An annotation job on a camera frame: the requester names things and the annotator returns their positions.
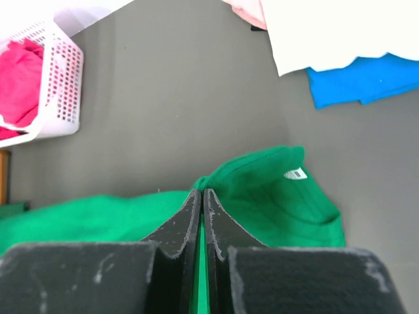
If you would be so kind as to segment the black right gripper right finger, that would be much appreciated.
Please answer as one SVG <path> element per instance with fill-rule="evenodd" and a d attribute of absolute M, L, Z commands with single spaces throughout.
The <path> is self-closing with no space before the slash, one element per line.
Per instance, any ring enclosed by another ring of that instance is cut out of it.
<path fill-rule="evenodd" d="M 270 248 L 204 192 L 210 313 L 404 313 L 392 278 L 365 249 Z"/>

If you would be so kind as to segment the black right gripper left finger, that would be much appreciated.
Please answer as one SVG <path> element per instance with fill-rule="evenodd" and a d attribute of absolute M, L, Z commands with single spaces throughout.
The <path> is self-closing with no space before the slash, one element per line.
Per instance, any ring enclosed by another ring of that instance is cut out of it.
<path fill-rule="evenodd" d="M 29 242 L 1 259 L 2 313 L 191 313 L 201 193 L 139 241 Z"/>

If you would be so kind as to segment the green t shirt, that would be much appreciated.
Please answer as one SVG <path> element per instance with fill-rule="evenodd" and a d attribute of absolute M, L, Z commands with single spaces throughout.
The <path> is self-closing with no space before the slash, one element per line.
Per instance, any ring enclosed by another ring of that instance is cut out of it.
<path fill-rule="evenodd" d="M 194 309 L 210 313 L 203 198 L 217 194 L 225 211 L 270 248 L 343 247 L 341 214 L 304 167 L 301 147 L 274 147 L 231 160 L 198 179 L 201 193 Z M 164 224 L 191 191 L 118 198 L 92 196 L 1 221 L 1 259 L 29 242 L 139 241 Z"/>

